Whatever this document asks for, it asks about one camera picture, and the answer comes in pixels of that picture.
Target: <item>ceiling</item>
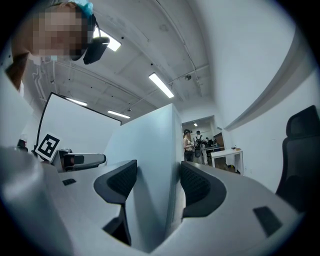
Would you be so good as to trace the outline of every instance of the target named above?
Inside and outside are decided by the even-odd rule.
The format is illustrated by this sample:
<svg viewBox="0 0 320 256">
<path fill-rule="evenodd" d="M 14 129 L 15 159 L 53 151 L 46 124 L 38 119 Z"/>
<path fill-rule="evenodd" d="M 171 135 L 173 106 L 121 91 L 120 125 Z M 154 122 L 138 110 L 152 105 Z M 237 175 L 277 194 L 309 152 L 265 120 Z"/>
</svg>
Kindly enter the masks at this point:
<svg viewBox="0 0 320 256">
<path fill-rule="evenodd" d="M 90 65 L 83 59 L 69 62 L 58 57 L 55 64 L 42 63 L 40 80 L 45 104 L 51 92 L 87 103 L 106 114 L 123 113 L 124 123 L 161 108 L 211 95 L 210 68 L 203 36 L 185 0 L 92 0 L 100 28 L 121 42 L 114 52 L 107 48 Z M 34 87 L 29 61 L 25 86 Z M 149 79 L 156 73 L 174 94 L 168 98 Z M 190 73 L 191 80 L 185 80 Z"/>
</svg>

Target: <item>person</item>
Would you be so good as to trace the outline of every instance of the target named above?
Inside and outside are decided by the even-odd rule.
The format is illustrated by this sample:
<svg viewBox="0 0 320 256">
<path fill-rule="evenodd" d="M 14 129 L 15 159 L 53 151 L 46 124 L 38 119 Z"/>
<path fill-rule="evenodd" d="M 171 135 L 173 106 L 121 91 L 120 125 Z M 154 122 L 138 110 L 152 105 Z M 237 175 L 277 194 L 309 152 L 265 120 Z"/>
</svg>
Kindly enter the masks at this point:
<svg viewBox="0 0 320 256">
<path fill-rule="evenodd" d="M 190 130 L 185 129 L 183 134 L 184 160 L 192 162 L 194 157 L 194 147 L 191 142 Z"/>
<path fill-rule="evenodd" d="M 205 140 L 202 138 L 202 135 L 201 135 L 199 130 L 196 131 L 195 139 L 196 139 L 197 142 L 198 141 L 202 142 L 201 146 L 200 146 L 200 150 L 201 150 L 201 153 L 203 155 L 204 164 L 207 166 L 208 165 L 207 151 L 206 151 L 205 144 L 203 144 L 205 142 Z M 198 161 L 200 161 L 199 164 L 203 163 L 201 156 L 198 158 Z"/>
<path fill-rule="evenodd" d="M 1 66 L 21 96 L 29 55 L 70 56 L 76 61 L 93 37 L 95 22 L 93 4 L 87 0 L 54 4 L 24 20 L 1 55 Z"/>
</svg>

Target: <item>desk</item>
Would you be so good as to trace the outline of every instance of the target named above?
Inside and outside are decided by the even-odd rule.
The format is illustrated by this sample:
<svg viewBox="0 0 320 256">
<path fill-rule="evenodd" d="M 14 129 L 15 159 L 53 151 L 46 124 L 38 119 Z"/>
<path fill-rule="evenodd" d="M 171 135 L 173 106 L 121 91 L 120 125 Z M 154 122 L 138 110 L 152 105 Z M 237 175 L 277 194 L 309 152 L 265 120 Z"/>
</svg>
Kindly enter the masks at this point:
<svg viewBox="0 0 320 256">
<path fill-rule="evenodd" d="M 238 167 L 241 167 L 240 174 L 244 175 L 244 161 L 242 157 L 242 149 L 240 150 L 235 150 L 235 149 L 227 149 L 223 151 L 218 151 L 218 152 L 212 152 L 211 157 L 212 157 L 212 167 L 216 167 L 215 165 L 215 159 L 216 158 L 223 158 L 225 156 L 230 156 L 234 155 L 234 167 L 235 171 L 237 172 Z"/>
<path fill-rule="evenodd" d="M 218 149 L 224 149 L 224 146 L 211 146 L 211 147 L 206 147 L 205 151 L 209 151 L 209 150 L 218 150 Z"/>
</svg>

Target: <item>chair backrest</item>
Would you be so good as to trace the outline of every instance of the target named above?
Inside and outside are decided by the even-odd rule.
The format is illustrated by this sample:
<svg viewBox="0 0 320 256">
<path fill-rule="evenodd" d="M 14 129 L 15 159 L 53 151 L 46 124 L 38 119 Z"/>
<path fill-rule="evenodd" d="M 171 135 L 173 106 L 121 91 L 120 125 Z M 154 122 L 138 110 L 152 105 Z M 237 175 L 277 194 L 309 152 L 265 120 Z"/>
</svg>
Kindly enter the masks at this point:
<svg viewBox="0 0 320 256">
<path fill-rule="evenodd" d="M 314 105 L 293 115 L 282 143 L 283 169 L 276 194 L 297 211 L 312 201 L 320 174 L 320 120 Z"/>
</svg>

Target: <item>black chair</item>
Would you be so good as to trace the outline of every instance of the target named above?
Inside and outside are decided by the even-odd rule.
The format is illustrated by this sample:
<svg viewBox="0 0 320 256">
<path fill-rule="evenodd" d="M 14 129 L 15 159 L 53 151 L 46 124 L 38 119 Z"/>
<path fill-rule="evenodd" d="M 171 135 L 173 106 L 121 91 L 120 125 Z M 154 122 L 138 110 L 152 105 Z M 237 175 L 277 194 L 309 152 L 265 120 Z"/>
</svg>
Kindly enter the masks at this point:
<svg viewBox="0 0 320 256">
<path fill-rule="evenodd" d="M 283 169 L 276 194 L 298 212 L 305 212 L 315 195 L 320 174 L 320 120 L 314 105 L 293 115 L 282 143 Z"/>
</svg>

